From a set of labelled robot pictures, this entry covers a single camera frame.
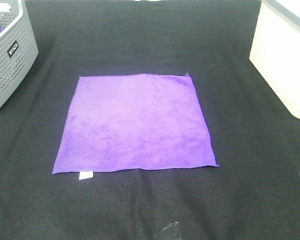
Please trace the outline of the purple microfibre towel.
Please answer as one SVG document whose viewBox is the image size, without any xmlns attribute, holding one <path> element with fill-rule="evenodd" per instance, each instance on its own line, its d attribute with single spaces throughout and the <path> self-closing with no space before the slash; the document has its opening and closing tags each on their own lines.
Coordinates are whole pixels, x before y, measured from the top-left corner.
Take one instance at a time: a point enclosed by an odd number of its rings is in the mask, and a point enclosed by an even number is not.
<svg viewBox="0 0 300 240">
<path fill-rule="evenodd" d="M 81 76 L 52 172 L 217 167 L 190 75 Z"/>
</svg>

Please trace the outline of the black table cloth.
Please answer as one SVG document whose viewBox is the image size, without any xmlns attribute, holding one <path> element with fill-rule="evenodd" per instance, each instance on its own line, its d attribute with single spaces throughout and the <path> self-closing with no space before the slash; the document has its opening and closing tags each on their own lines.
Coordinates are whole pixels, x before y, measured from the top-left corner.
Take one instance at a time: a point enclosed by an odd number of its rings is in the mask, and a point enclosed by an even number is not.
<svg viewBox="0 0 300 240">
<path fill-rule="evenodd" d="M 0 240 L 300 240 L 300 120 L 249 61 L 258 0 L 28 0 L 0 109 Z M 218 168 L 52 174 L 79 76 L 189 74 Z"/>
</svg>

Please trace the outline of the grey perforated plastic basket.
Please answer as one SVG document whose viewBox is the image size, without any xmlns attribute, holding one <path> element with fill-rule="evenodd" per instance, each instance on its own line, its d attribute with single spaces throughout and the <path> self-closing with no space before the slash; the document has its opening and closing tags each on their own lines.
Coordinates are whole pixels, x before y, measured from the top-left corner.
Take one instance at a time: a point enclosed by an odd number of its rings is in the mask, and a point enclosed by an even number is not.
<svg viewBox="0 0 300 240">
<path fill-rule="evenodd" d="M 38 56 L 24 0 L 0 0 L 0 108 L 23 81 Z"/>
</svg>

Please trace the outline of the white plastic storage bin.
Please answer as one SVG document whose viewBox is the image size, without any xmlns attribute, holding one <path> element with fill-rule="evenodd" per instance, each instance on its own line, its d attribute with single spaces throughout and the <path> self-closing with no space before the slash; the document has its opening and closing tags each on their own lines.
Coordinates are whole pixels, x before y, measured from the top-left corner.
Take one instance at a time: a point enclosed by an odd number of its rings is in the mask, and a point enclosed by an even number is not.
<svg viewBox="0 0 300 240">
<path fill-rule="evenodd" d="M 249 60 L 300 119 L 300 0 L 263 0 Z"/>
</svg>

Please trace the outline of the clear tape piece bottom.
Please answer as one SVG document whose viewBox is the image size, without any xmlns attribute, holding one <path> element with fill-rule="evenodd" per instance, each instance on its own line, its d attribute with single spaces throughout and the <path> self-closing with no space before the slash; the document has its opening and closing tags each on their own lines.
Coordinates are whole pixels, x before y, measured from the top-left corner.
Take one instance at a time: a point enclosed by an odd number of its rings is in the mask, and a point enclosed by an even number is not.
<svg viewBox="0 0 300 240">
<path fill-rule="evenodd" d="M 169 238 L 177 238 L 180 235 L 180 223 L 177 221 L 170 223 L 162 229 L 162 233 Z"/>
</svg>

